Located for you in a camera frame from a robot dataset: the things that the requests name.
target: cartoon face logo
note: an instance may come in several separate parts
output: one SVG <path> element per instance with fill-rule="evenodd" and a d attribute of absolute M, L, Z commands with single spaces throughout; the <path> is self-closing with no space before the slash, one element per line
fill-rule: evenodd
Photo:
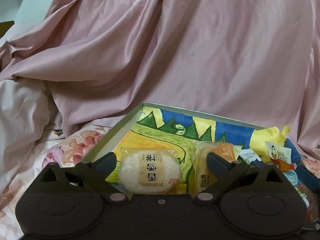
<path fill-rule="evenodd" d="M 276 154 L 276 148 L 272 145 L 271 146 L 271 156 L 276 159 L 277 158 L 277 154 Z"/>

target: green mountain drawing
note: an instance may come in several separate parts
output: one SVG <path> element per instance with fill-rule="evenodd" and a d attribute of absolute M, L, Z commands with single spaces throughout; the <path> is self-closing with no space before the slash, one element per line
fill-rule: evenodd
<path fill-rule="evenodd" d="M 211 125 L 207 128 L 203 135 L 200 137 L 200 141 L 212 141 Z"/>
<path fill-rule="evenodd" d="M 163 126 L 160 126 L 158 129 L 164 132 L 173 133 L 175 134 L 178 129 L 174 127 L 176 124 L 175 118 L 172 118 L 169 122 L 165 123 Z"/>
<path fill-rule="evenodd" d="M 187 131 L 183 136 L 186 138 L 189 138 L 189 139 L 199 140 L 198 131 L 197 131 L 196 124 L 194 121 L 192 122 L 192 124 L 190 126 L 187 127 Z"/>
<path fill-rule="evenodd" d="M 227 142 L 227 134 L 226 134 L 226 132 L 224 132 L 217 141 Z"/>
<path fill-rule="evenodd" d="M 139 124 L 145 125 L 147 127 L 155 128 L 157 129 L 156 119 L 153 112 L 151 112 L 149 115 L 147 115 L 142 120 L 138 121 Z"/>

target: satin fabric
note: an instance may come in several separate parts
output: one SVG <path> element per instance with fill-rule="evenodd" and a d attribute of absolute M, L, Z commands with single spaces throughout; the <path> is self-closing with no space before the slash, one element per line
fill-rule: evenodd
<path fill-rule="evenodd" d="M 54 0 L 0 48 L 0 80 L 48 81 L 66 136 L 142 101 L 280 129 L 320 159 L 320 0 Z"/>

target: silver screw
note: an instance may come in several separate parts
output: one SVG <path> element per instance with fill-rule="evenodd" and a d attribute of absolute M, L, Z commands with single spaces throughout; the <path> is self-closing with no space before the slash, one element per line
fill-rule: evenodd
<path fill-rule="evenodd" d="M 213 195 L 211 193 L 206 193 L 206 192 L 199 193 L 197 197 L 202 201 L 209 201 L 213 199 Z"/>
<path fill-rule="evenodd" d="M 112 201 L 122 201 L 125 199 L 125 194 L 122 193 L 113 193 L 110 195 Z"/>

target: bed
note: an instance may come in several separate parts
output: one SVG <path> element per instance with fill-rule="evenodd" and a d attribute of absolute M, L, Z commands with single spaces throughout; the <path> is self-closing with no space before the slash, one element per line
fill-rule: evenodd
<path fill-rule="evenodd" d="M 289 125 L 316 164 L 319 8 L 320 0 L 53 0 L 39 24 L 9 30 L 0 44 L 0 239 L 22 235 L 14 207 L 46 161 L 74 165 L 142 101 Z"/>

